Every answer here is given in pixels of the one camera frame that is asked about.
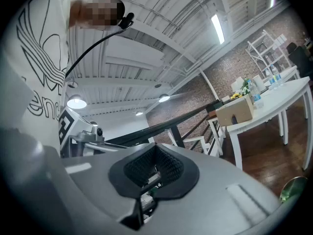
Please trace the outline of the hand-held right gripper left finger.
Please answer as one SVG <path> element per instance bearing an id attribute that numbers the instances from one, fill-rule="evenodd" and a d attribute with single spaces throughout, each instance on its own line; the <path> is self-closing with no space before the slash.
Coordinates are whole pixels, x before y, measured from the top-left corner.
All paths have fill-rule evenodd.
<path id="1" fill-rule="evenodd" d="M 104 166 L 69 165 L 49 146 L 17 130 L 0 132 L 0 173 L 13 199 L 49 235 L 155 235 L 139 198 L 120 196 Z"/>

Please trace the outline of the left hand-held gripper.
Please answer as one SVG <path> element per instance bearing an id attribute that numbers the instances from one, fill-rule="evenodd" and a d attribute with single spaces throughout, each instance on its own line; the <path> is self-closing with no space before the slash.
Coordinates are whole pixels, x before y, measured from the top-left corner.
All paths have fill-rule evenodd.
<path id="1" fill-rule="evenodd" d="M 61 158 L 92 156 L 126 149 L 105 141 L 103 129 L 65 107 L 59 118 Z"/>

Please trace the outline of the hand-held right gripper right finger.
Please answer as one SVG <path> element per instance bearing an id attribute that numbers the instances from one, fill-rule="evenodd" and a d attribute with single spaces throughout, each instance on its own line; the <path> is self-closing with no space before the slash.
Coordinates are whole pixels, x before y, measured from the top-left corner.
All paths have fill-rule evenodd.
<path id="1" fill-rule="evenodd" d="M 199 168 L 195 187 L 181 199 L 160 201 L 142 235 L 235 235 L 266 219 L 280 206 L 266 186 L 232 163 L 166 144 Z"/>

